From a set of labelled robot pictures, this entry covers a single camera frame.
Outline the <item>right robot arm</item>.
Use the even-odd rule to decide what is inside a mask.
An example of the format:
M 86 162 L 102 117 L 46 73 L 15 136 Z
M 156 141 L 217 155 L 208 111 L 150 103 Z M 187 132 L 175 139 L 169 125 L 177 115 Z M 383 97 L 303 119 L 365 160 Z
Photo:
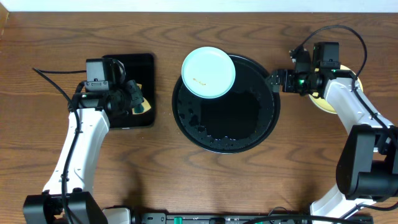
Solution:
M 397 126 L 375 109 L 351 70 L 276 70 L 269 83 L 275 91 L 318 93 L 348 133 L 336 167 L 336 184 L 311 204 L 311 215 L 346 219 L 397 196 Z

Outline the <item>light blue plate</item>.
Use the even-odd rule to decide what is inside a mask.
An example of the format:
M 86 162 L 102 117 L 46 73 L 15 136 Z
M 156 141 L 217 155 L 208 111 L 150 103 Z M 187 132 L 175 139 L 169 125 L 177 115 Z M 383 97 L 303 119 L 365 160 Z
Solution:
M 182 63 L 182 81 L 194 95 L 214 99 L 232 88 L 236 69 L 231 57 L 215 47 L 200 47 L 190 52 Z

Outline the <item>yellow plate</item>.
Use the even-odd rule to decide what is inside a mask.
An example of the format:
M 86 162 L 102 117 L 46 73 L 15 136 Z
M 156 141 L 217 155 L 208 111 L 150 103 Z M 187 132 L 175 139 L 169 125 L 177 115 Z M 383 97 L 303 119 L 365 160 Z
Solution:
M 352 71 L 350 68 L 348 68 L 348 67 L 346 67 L 344 65 L 340 65 L 340 69 L 341 70 L 350 70 L 350 71 Z M 363 91 L 363 84 L 362 84 L 361 80 L 358 79 L 358 82 L 359 82 L 360 88 Z M 317 108 L 321 109 L 324 112 L 330 113 L 330 114 L 336 114 L 335 109 L 325 99 L 323 99 L 323 98 L 315 98 L 312 95 L 309 95 L 308 97 L 311 99 L 312 103 Z

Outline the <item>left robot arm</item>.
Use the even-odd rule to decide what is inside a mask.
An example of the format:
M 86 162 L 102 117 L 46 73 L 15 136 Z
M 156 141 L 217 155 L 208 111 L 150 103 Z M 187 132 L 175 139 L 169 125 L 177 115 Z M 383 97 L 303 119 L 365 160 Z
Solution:
M 39 195 L 26 197 L 27 223 L 135 223 L 127 206 L 101 208 L 93 197 L 96 166 L 114 115 L 147 103 L 134 80 L 84 82 L 69 99 L 68 132 L 57 165 Z

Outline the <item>green yellow sponge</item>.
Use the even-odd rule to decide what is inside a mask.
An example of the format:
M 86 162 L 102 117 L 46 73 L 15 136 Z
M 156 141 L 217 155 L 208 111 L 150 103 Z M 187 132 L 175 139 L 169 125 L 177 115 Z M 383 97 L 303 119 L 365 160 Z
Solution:
M 134 92 L 132 96 L 132 100 L 134 101 L 135 107 L 132 109 L 132 113 L 134 115 L 144 114 L 151 109 L 151 105 L 144 97 L 143 93 L 141 92 L 142 85 L 137 83 L 137 90 Z

